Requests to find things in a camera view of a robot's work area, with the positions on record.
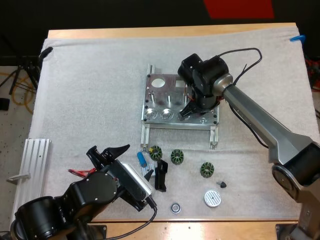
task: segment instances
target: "floor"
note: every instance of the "floor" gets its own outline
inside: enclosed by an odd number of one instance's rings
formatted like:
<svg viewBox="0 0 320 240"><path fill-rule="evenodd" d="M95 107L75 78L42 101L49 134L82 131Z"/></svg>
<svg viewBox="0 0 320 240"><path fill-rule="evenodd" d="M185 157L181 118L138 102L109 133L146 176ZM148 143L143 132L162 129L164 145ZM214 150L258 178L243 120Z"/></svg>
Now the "floor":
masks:
<svg viewBox="0 0 320 240"><path fill-rule="evenodd" d="M6 78L2 73L11 73L16 67L0 66L0 83ZM0 231L8 230L10 227L10 217L15 198L16 186L6 180L19 173L25 139L28 138L29 129L32 121L32 114L24 105L16 105L9 95L12 79L0 87L0 98L10 99L8 111L0 111ZM23 103L26 91L16 88L14 97L17 102ZM315 107L320 110L320 92L312 93ZM32 110L34 107L35 96L28 104Z"/></svg>

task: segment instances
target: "black background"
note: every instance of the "black background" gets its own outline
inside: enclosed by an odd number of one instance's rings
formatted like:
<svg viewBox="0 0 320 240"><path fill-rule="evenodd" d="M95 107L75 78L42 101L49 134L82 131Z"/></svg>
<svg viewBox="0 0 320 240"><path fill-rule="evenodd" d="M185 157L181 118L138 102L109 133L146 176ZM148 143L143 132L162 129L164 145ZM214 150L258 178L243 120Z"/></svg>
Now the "black background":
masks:
<svg viewBox="0 0 320 240"><path fill-rule="evenodd" d="M202 0L1 0L0 32L24 56L40 53L48 30L296 22L305 53L320 56L320 1L273 0L274 19L211 19ZM0 65L14 53L0 40Z"/></svg>

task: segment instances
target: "white cap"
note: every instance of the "white cap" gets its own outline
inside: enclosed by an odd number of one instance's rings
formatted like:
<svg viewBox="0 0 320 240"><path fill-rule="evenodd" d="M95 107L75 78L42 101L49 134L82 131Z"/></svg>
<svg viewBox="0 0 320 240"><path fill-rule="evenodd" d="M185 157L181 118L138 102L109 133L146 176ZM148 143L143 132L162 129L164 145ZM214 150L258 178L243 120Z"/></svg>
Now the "white cap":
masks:
<svg viewBox="0 0 320 240"><path fill-rule="evenodd" d="M217 191L209 190L204 195L204 201L209 207L213 208L221 203L221 197Z"/></svg>

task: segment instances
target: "tripod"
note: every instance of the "tripod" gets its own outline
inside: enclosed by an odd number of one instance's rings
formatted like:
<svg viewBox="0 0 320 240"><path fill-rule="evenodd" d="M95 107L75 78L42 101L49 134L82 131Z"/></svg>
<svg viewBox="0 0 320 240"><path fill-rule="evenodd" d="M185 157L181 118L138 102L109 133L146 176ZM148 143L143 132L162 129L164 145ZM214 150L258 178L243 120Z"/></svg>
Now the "tripod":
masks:
<svg viewBox="0 0 320 240"><path fill-rule="evenodd" d="M16 70L14 70L12 73L10 73L10 75L5 80L3 80L2 83L0 83L0 88L14 75L14 79L13 79L13 82L12 82L12 85L11 85L11 88L9 91L9 95L12 94L15 86L35 93L35 91L38 89L38 83L39 83L39 79L40 79L40 67L37 65L34 65L33 62L28 59L28 57L23 59L22 56L18 53L18 51L13 47L13 45L6 38L6 36L4 36L3 34L1 35L1 39L6 43L6 45L10 48L10 50L15 54L15 56L17 58L18 66L17 66ZM17 82L21 70L26 71L26 73L28 74L28 76L32 82L33 87L29 87L28 85Z"/></svg>

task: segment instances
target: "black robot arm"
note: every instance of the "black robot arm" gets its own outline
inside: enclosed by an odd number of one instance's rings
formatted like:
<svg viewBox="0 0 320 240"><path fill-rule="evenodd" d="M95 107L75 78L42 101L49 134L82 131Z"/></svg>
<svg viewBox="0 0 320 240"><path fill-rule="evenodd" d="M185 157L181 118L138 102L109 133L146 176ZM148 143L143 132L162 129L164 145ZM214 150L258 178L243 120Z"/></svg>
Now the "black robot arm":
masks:
<svg viewBox="0 0 320 240"><path fill-rule="evenodd" d="M152 221L157 213L153 188L129 164L116 159L129 147L109 147L102 153L96 146L90 148L87 155L96 171L70 184L62 196L44 196L20 206L11 224L11 236L17 240L58 240L63 236L68 240L95 240L87 224L117 198L137 211L149 204L154 209ZM126 237L149 223L110 239Z"/></svg>

